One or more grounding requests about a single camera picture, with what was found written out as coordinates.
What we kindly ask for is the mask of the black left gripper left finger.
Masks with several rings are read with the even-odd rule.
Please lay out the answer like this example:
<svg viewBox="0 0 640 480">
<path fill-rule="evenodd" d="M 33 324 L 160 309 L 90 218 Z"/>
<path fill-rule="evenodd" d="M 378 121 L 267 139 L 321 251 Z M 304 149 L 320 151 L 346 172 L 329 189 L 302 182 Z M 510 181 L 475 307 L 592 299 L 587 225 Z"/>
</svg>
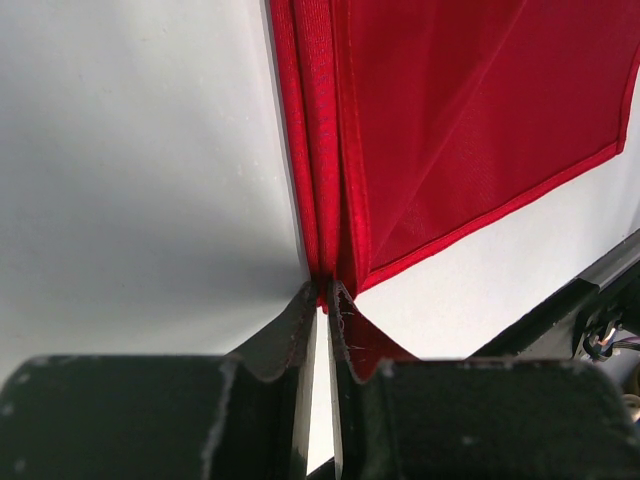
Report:
<svg viewBox="0 0 640 480">
<path fill-rule="evenodd" d="M 302 479 L 317 289 L 223 356 L 41 355 L 1 389 L 5 479 Z"/>
</svg>

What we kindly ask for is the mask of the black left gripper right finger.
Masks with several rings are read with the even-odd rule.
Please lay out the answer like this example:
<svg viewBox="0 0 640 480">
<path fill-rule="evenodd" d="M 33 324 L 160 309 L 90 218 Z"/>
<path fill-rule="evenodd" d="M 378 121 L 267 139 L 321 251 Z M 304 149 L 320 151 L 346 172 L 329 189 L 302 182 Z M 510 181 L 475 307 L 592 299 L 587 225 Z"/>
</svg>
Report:
<svg viewBox="0 0 640 480">
<path fill-rule="evenodd" d="M 575 360 L 421 360 L 327 295 L 339 479 L 635 479 L 621 394 Z"/>
</svg>

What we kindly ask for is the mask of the red satin napkin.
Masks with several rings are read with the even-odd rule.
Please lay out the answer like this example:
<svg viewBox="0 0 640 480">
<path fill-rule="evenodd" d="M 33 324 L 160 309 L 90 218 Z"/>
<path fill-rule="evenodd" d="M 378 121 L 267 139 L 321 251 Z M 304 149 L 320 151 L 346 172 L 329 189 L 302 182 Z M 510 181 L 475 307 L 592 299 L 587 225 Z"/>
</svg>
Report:
<svg viewBox="0 0 640 480">
<path fill-rule="evenodd" d="M 272 1 L 308 268 L 326 306 L 624 149 L 635 1 Z"/>
</svg>

